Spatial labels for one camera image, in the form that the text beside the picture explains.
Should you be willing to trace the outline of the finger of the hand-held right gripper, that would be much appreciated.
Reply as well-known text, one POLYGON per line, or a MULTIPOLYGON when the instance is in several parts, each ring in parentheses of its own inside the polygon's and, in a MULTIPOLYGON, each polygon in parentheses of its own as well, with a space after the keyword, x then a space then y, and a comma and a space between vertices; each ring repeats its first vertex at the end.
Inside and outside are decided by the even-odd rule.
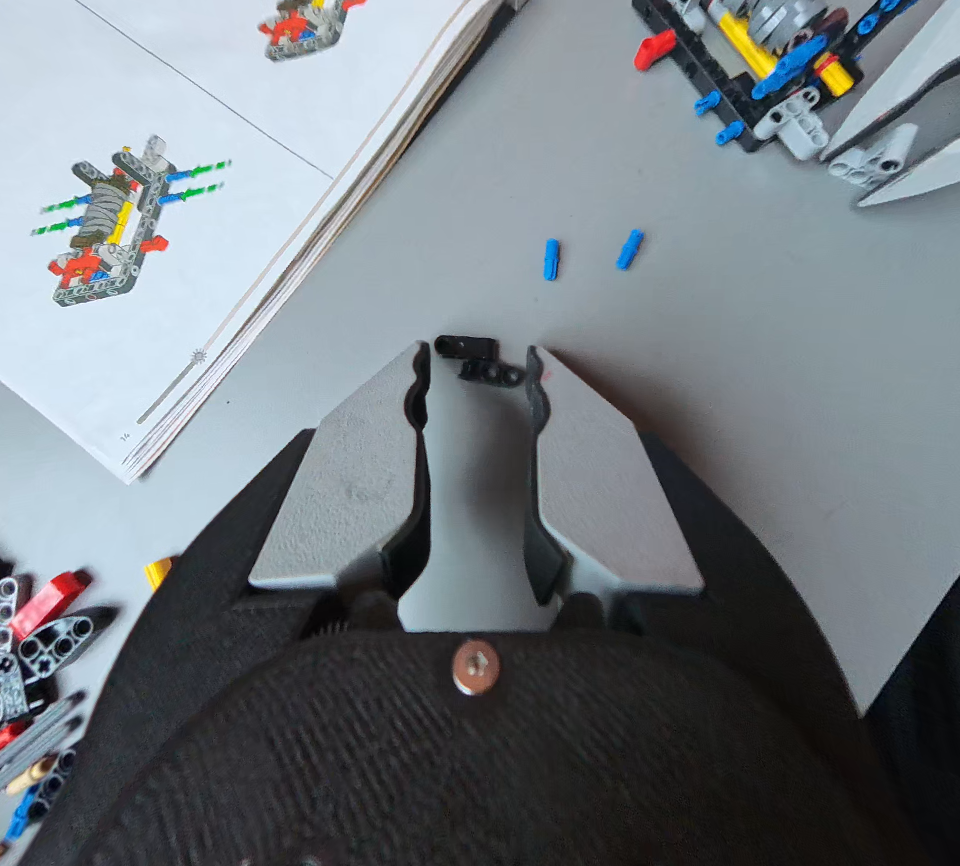
POLYGON ((944 0, 846 116, 822 162, 879 134, 959 71, 959 0, 944 0))
POLYGON ((959 137, 925 154, 898 174, 870 189, 855 203, 859 209, 906 200, 935 192, 959 182, 959 137))

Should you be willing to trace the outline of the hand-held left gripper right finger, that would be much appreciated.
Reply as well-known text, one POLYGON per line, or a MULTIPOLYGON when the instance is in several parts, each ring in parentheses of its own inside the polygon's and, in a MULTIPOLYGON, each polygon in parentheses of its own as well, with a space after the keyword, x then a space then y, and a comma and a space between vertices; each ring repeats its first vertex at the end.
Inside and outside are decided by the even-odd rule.
POLYGON ((700 595, 704 577, 630 418, 542 346, 527 348, 525 373, 525 571, 537 604, 700 595))

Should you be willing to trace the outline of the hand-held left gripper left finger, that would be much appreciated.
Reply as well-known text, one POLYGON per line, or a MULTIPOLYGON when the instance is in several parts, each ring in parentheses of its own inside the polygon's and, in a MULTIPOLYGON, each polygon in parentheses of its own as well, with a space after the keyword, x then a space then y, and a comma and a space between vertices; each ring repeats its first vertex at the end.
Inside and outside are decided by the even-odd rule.
POLYGON ((426 394, 416 341, 318 424, 247 577, 262 590, 314 589, 345 602, 399 599, 430 554, 426 394))

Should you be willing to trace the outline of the grey T-shaped lego beam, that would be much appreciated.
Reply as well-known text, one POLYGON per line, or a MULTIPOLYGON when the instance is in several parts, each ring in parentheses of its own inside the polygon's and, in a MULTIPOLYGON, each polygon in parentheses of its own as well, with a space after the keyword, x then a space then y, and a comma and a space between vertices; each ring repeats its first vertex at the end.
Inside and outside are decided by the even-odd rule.
POLYGON ((904 169, 918 131, 910 123, 889 128, 874 142, 841 153, 828 164, 827 172, 860 189, 878 187, 904 169))

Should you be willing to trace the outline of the pile of loose lego pieces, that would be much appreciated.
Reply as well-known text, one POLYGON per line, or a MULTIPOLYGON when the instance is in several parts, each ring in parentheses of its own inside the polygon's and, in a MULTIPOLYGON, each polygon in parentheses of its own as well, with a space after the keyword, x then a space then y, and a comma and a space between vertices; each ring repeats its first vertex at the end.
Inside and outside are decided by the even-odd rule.
POLYGON ((84 568, 38 584, 2 560, 2 864, 46 820, 74 774, 88 693, 64 692, 67 668, 114 621, 116 608, 83 608, 84 568))

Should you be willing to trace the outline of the person's dark clothed torso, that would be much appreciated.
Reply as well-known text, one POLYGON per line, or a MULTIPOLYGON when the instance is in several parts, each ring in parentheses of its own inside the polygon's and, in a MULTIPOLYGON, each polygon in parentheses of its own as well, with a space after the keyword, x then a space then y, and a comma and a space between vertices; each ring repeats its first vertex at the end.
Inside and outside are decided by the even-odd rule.
POLYGON ((930 860, 959 863, 958 592, 943 597, 866 713, 930 860))

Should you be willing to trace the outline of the white instruction booklet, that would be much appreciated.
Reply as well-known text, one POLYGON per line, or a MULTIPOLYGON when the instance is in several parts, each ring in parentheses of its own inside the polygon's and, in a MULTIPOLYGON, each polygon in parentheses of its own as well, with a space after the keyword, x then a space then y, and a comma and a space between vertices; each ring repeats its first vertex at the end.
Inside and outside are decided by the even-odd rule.
POLYGON ((1 373, 126 484, 528 0, 1 0, 1 373))

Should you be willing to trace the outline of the lego engine frame assembly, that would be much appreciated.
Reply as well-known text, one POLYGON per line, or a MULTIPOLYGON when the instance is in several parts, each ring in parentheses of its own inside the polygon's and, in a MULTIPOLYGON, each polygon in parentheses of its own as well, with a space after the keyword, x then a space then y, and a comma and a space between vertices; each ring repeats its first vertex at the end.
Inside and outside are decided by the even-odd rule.
POLYGON ((804 162, 828 145, 821 112, 864 79, 865 49, 920 1, 876 0, 851 20, 826 0, 632 0, 651 31, 633 67, 671 59, 699 94, 695 113, 721 120, 718 146, 778 140, 804 162))

